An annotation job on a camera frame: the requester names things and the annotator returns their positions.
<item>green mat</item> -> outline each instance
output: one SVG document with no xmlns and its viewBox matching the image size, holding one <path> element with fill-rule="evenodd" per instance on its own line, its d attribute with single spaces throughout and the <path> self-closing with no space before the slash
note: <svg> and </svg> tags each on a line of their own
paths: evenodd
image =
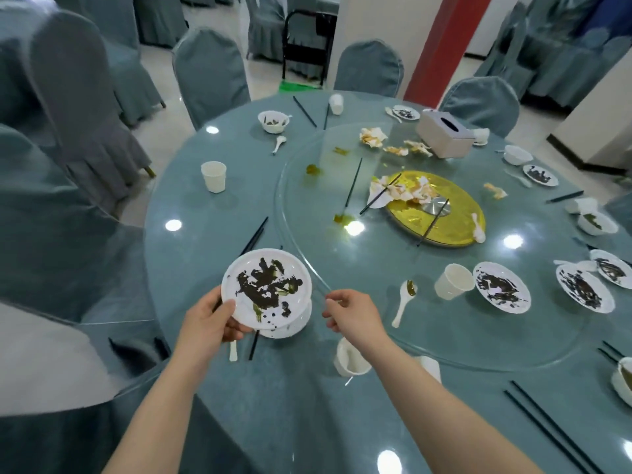
<svg viewBox="0 0 632 474">
<path fill-rule="evenodd" d="M 279 93 L 307 92 L 310 90 L 321 90 L 321 87 L 311 87 L 310 85 L 301 85 L 300 83 L 290 83 L 284 79 L 279 85 Z"/>
</svg>

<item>person's right hand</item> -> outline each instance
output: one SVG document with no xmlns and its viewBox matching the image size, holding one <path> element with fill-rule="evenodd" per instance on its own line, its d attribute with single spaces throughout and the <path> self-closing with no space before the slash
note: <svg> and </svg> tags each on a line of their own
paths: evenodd
<svg viewBox="0 0 632 474">
<path fill-rule="evenodd" d="M 339 289 L 325 296 L 325 304 L 322 317 L 328 318 L 327 327 L 341 332 L 361 353 L 388 339 L 380 313 L 368 294 Z"/>
</svg>

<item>red pillar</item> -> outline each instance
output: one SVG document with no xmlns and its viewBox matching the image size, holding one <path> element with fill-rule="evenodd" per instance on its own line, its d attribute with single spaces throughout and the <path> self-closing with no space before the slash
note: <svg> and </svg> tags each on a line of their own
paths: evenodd
<svg viewBox="0 0 632 474">
<path fill-rule="evenodd" d="M 437 107 L 491 0 L 443 0 L 404 99 Z"/>
</svg>

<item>hand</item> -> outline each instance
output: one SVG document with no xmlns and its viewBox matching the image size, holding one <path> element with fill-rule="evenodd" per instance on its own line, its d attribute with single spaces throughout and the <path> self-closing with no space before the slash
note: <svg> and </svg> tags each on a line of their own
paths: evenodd
<svg viewBox="0 0 632 474">
<path fill-rule="evenodd" d="M 221 287 L 217 286 L 186 312 L 173 352 L 171 363 L 177 364 L 178 371 L 189 377 L 195 387 L 204 379 L 222 342 L 238 341 L 244 332 L 252 331 L 231 317 L 234 300 L 226 301 L 213 312 L 220 297 Z"/>
<path fill-rule="evenodd" d="M 325 304 L 322 317 L 328 318 L 327 327 L 341 332 L 363 355 L 389 339 L 368 294 L 339 289 L 325 296 Z"/>
</svg>

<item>dirty plate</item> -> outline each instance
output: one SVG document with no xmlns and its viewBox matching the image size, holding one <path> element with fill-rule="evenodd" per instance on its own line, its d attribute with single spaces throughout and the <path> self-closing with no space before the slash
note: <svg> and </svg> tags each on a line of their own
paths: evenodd
<svg viewBox="0 0 632 474">
<path fill-rule="evenodd" d="M 505 266 L 483 261 L 474 268 L 474 283 L 483 297 L 506 313 L 522 314 L 531 307 L 531 293 Z"/>
<path fill-rule="evenodd" d="M 562 264 L 557 267 L 555 274 L 566 294 L 582 306 L 601 314 L 614 311 L 612 294 L 591 273 L 579 269 L 575 264 Z"/>
<path fill-rule="evenodd" d="M 534 164 L 526 164 L 522 166 L 522 171 L 525 172 L 528 178 L 532 179 L 538 184 L 542 186 L 557 186 L 559 181 L 557 181 L 557 177 L 551 173 L 548 169 L 541 168 Z"/>
<path fill-rule="evenodd" d="M 270 339 L 284 339 L 286 337 L 292 337 L 295 334 L 299 333 L 305 326 L 307 326 L 308 321 L 312 316 L 312 302 L 310 301 L 305 308 L 305 311 L 293 320 L 287 326 L 279 327 L 277 329 L 262 329 L 259 331 L 259 335 L 263 337 L 269 337 Z"/>
<path fill-rule="evenodd" d="M 228 267 L 222 299 L 236 300 L 233 318 L 253 329 L 277 329 L 298 319 L 312 297 L 305 265 L 286 251 L 250 251 Z"/>
<path fill-rule="evenodd" d="M 592 250 L 590 259 L 596 262 L 596 270 L 601 276 L 617 286 L 632 289 L 632 268 L 608 251 Z"/>
<path fill-rule="evenodd" d="M 403 105 L 393 106 L 393 113 L 395 114 L 395 116 L 402 119 L 407 119 L 409 121 L 419 119 L 419 117 L 421 116 L 419 114 L 419 111 L 417 111 L 416 109 L 411 108 L 410 106 Z"/>
</svg>

